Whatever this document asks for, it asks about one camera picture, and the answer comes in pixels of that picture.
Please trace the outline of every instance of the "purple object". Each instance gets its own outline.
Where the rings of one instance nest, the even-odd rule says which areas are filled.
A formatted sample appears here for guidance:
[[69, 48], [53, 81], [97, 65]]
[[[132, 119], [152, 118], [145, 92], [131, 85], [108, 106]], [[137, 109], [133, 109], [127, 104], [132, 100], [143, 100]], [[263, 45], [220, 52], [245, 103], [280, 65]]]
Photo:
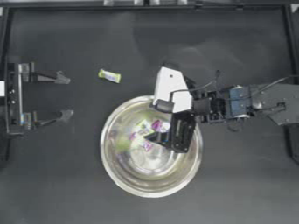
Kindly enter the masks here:
[[144, 150], [145, 151], [149, 151], [151, 149], [152, 149], [152, 147], [153, 147], [153, 145], [149, 143], [149, 142], [147, 142], [147, 141], [144, 141]]
[[163, 122], [161, 122], [160, 120], [156, 120], [156, 121], [152, 123], [152, 129], [153, 129], [155, 131], [160, 131], [161, 127], [163, 127]]
[[133, 132], [133, 133], [131, 134], [131, 136], [129, 136], [129, 138], [128, 138], [128, 139], [129, 139], [131, 141], [133, 141], [133, 140], [135, 140], [135, 138], [136, 138], [136, 133]]

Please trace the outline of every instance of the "bowl rim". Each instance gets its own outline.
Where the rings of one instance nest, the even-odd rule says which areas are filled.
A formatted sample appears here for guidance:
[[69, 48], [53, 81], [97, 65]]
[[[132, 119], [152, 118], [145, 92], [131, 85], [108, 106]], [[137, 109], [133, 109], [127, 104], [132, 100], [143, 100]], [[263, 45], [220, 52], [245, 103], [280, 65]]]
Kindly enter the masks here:
[[136, 196], [140, 197], [145, 197], [145, 198], [160, 198], [164, 196], [168, 196], [176, 192], [179, 192], [187, 185], [188, 183], [192, 181], [195, 174], [200, 168], [200, 164], [201, 164], [201, 150], [203, 150], [203, 142], [201, 142], [201, 132], [200, 132], [200, 128], [199, 128], [199, 124], [196, 124], [196, 130], [195, 133], [197, 133], [197, 154], [196, 154], [196, 159], [195, 159], [195, 163], [191, 167], [189, 172], [187, 173], [185, 177], [181, 179], [181, 182], [179, 185], [176, 185], [175, 187], [161, 190], [160, 192], [144, 192], [140, 190], [136, 190], [132, 186], [127, 185], [119, 178], [117, 175], [113, 173], [109, 164], [108, 164], [108, 159], [107, 159], [107, 154], [105, 154], [105, 138], [107, 138], [107, 133], [108, 133], [108, 128], [111, 127], [112, 122], [117, 119], [117, 116], [120, 114], [120, 112], [128, 108], [132, 104], [135, 104], [136, 102], [145, 102], [148, 100], [152, 100], [153, 96], [152, 95], [144, 95], [144, 96], [137, 96], [136, 98], [125, 101], [124, 103], [121, 103], [120, 106], [117, 106], [117, 108], [113, 110], [112, 114], [109, 115], [105, 124], [104, 124], [104, 128], [101, 130], [101, 135], [100, 135], [100, 140], [99, 140], [99, 153], [100, 153], [100, 158], [101, 158], [101, 162], [104, 165], [104, 168], [107, 170], [107, 174], [108, 176], [112, 178], [113, 182], [116, 183], [116, 185], [128, 193], [132, 193]]

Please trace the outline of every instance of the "black table surface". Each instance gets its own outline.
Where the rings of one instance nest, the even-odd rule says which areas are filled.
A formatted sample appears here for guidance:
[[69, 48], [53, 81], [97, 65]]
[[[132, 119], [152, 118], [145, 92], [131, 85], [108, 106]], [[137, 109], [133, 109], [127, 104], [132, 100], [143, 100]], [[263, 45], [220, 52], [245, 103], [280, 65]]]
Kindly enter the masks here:
[[[199, 84], [219, 69], [223, 87], [291, 73], [279, 10], [18, 11], [9, 54], [70, 77], [68, 86], [25, 85], [25, 110], [73, 109], [74, 115], [13, 141], [0, 171], [1, 224], [297, 222], [299, 166], [285, 154], [283, 129], [265, 118], [251, 119], [239, 133], [224, 124], [200, 126], [199, 172], [160, 199], [124, 192], [99, 155], [109, 113], [153, 93], [165, 60]], [[121, 83], [101, 80], [100, 68], [121, 73]]]

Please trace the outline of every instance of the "metal bowl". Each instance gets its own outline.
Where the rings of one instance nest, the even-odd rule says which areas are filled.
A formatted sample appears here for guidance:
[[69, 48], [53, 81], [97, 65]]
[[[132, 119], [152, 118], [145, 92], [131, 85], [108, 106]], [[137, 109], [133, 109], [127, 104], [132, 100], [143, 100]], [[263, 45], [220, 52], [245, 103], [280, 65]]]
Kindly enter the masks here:
[[201, 163], [201, 133], [196, 126], [189, 151], [175, 153], [143, 135], [153, 125], [167, 131], [171, 116], [149, 108], [152, 96], [141, 96], [123, 103], [101, 132], [100, 156], [115, 183], [133, 195], [159, 198], [185, 187]]

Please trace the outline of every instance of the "cable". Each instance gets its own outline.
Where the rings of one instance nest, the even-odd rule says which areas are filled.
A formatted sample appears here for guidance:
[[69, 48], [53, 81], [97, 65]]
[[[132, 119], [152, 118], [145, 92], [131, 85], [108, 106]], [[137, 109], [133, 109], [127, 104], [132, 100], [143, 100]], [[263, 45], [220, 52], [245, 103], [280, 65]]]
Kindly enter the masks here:
[[243, 97], [239, 98], [223, 98], [225, 101], [239, 101], [239, 100], [245, 100], [248, 98], [251, 98], [252, 96], [260, 94], [261, 92], [264, 92], [267, 89], [269, 89], [275, 84], [280, 83], [281, 81], [285, 81], [291, 78], [297, 78], [299, 75], [288, 75], [284, 78], [275, 80], [273, 82], [271, 82], [269, 84], [267, 84], [265, 86], [263, 86], [253, 94], [248, 94]]
[[217, 83], [217, 79], [219, 79], [219, 77], [220, 77], [220, 70], [216, 71], [213, 80], [209, 81], [205, 85], [203, 85], [203, 86], [200, 86], [200, 87], [191, 88], [191, 89], [179, 89], [179, 90], [173, 90], [173, 91], [171, 92], [169, 102], [173, 101], [173, 94], [175, 94], [175, 93], [179, 93], [179, 92], [189, 92], [189, 93], [191, 93], [191, 92], [193, 92], [193, 91], [199, 91], [199, 90], [207, 88], [211, 84]]

